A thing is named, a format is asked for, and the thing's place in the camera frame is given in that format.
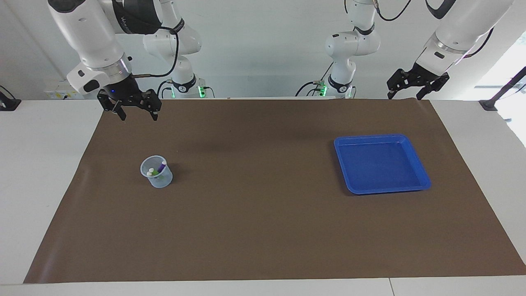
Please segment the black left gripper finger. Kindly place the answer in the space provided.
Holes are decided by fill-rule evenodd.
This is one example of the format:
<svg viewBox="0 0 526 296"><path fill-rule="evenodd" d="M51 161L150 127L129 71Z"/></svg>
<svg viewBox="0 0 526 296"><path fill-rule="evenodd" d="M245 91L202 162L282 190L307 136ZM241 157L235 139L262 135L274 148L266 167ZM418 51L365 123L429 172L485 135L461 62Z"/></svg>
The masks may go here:
<svg viewBox="0 0 526 296"><path fill-rule="evenodd" d="M442 89L442 87L449 81L450 77L449 75L441 75L437 79L429 80L425 79L423 81L423 85L421 90L417 92L416 98L417 100L422 100L426 95L430 94L431 92L438 92Z"/></svg>
<svg viewBox="0 0 526 296"><path fill-rule="evenodd" d="M411 86L410 84L410 72L404 70L396 70L395 73L387 80L388 99L393 99L397 92L407 89Z"/></svg>

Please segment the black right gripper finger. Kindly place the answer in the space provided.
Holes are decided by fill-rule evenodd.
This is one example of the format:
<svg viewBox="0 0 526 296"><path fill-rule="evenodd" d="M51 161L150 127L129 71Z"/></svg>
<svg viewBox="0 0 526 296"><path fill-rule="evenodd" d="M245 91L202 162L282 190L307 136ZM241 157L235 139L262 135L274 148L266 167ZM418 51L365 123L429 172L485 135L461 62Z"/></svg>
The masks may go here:
<svg viewBox="0 0 526 296"><path fill-rule="evenodd" d="M97 99L105 112L112 112L116 114L120 120L126 120L126 113L122 109L122 102L120 100L113 102L106 92L99 92Z"/></svg>
<svg viewBox="0 0 526 296"><path fill-rule="evenodd" d="M162 107L162 101L155 91L146 91L141 93L140 109L150 113L153 120L158 120L159 112Z"/></svg>

